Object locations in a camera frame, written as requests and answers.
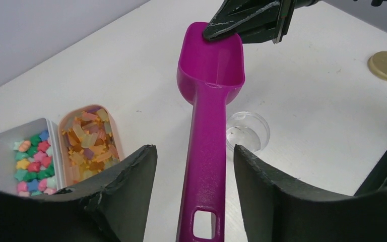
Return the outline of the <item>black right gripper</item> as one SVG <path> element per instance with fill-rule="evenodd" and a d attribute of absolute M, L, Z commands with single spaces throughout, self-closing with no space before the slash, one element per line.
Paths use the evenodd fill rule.
<path fill-rule="evenodd" d="M 277 44 L 288 33 L 295 9 L 315 5 L 317 0 L 224 1 L 203 31 L 207 41 L 238 34 L 243 44 Z"/>

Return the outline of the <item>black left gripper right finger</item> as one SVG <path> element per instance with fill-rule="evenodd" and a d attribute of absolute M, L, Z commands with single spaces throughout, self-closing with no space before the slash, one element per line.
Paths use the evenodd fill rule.
<path fill-rule="evenodd" d="M 241 145 L 233 164 L 248 241 L 387 241 L 387 188 L 360 196 L 327 191 Z"/>

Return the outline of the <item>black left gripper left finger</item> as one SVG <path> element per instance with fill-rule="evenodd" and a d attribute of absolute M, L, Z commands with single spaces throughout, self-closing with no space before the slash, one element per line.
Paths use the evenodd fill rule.
<path fill-rule="evenodd" d="M 53 195 L 0 191 L 0 241 L 142 241 L 157 159 L 145 145 Z"/>

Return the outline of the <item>clear plastic jar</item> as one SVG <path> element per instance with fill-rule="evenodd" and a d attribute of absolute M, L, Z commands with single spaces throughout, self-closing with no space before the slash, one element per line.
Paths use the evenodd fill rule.
<path fill-rule="evenodd" d="M 226 146 L 233 151 L 241 145 L 252 153 L 263 151 L 270 140 L 267 121 L 255 112 L 241 111 L 227 118 Z"/>

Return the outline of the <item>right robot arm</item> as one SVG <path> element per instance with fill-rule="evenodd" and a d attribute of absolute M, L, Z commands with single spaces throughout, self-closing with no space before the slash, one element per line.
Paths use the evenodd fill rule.
<path fill-rule="evenodd" d="M 327 3 L 387 32 L 387 1 Z M 288 33 L 294 11 L 317 4 L 316 0 L 223 1 L 203 31 L 203 38 L 217 41 L 238 34 L 244 44 L 279 43 Z"/>

